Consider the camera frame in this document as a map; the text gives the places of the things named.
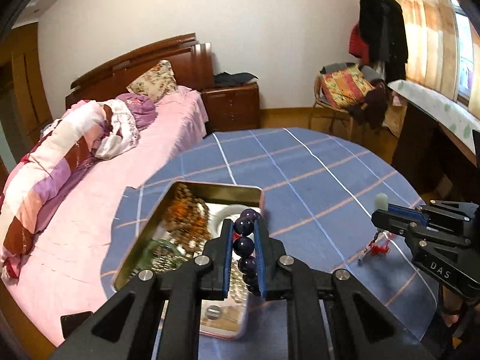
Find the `sunlight on curtain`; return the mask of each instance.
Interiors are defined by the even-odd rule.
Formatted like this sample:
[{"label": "sunlight on curtain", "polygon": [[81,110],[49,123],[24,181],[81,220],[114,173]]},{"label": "sunlight on curtain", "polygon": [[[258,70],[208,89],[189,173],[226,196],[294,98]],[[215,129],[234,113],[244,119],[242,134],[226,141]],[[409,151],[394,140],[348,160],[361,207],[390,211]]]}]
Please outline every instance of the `sunlight on curtain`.
[{"label": "sunlight on curtain", "polygon": [[405,20],[409,61],[406,77],[455,100],[458,39],[450,0],[397,0]]},{"label": "sunlight on curtain", "polygon": [[473,43],[473,82],[470,91],[469,111],[480,119],[480,37],[470,24]]}]

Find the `wooden nightstand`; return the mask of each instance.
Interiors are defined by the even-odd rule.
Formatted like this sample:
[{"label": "wooden nightstand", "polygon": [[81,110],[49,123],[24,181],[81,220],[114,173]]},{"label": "wooden nightstand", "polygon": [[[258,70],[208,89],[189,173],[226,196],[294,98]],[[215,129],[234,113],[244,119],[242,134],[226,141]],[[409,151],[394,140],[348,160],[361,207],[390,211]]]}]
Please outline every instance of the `wooden nightstand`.
[{"label": "wooden nightstand", "polygon": [[207,132],[260,128],[258,85],[213,88],[202,91],[209,122]]}]

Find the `red garment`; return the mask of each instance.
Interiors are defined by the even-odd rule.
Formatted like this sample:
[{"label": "red garment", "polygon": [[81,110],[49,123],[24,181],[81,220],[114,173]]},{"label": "red garment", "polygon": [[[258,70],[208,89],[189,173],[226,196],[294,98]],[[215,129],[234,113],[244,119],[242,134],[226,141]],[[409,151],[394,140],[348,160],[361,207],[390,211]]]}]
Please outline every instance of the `red garment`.
[{"label": "red garment", "polygon": [[359,24],[355,24],[350,35],[349,53],[360,58],[364,65],[368,65],[370,59],[368,54],[368,44],[360,36]]}]

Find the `black coat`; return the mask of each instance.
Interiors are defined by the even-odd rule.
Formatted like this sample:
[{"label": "black coat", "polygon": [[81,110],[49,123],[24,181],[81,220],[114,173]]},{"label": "black coat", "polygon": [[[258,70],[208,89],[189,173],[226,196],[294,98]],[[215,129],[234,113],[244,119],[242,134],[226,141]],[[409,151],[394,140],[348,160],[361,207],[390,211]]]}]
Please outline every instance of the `black coat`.
[{"label": "black coat", "polygon": [[370,61],[385,61],[387,83],[404,80],[409,50],[400,4],[395,0],[360,0],[358,27],[362,39],[369,45]]}]

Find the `round table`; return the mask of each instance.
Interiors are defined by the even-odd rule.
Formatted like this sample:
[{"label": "round table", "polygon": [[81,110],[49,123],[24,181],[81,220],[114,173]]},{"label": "round table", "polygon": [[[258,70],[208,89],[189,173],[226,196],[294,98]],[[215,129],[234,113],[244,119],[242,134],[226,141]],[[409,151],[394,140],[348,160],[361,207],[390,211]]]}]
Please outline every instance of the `round table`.
[{"label": "round table", "polygon": [[[435,313],[438,284],[411,265],[404,239],[383,256],[358,255],[375,234],[375,196],[414,207],[421,198],[390,165],[365,148],[303,128],[215,133],[172,159],[140,188],[127,188],[101,269],[107,297],[130,244],[172,180],[254,185],[263,189],[270,236],[310,268],[348,269],[421,338]],[[199,359],[287,359],[284,301],[249,304],[245,334],[232,341],[200,336]]]}]

